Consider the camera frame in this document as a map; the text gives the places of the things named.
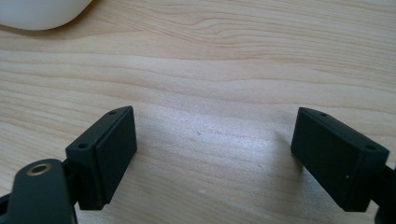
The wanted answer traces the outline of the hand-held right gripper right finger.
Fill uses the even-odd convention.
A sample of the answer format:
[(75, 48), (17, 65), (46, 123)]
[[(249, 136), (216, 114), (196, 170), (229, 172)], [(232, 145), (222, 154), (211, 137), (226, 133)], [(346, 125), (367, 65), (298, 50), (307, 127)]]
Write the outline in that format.
[(291, 153), (347, 212), (390, 209), (389, 151), (334, 117), (298, 109)]

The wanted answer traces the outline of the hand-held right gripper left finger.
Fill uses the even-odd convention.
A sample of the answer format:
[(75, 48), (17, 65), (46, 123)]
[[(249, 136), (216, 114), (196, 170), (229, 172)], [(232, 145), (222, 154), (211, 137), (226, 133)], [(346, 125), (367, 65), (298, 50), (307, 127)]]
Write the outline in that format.
[(81, 210), (101, 210), (111, 202), (136, 151), (130, 105), (105, 113), (66, 148), (68, 168), (78, 176)]

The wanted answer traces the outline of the white round bowl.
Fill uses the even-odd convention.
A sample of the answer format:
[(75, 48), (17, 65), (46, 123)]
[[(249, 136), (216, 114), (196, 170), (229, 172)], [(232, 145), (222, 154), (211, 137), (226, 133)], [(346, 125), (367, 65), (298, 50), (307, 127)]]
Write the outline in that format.
[(92, 0), (0, 0), (0, 25), (40, 31), (62, 26)]

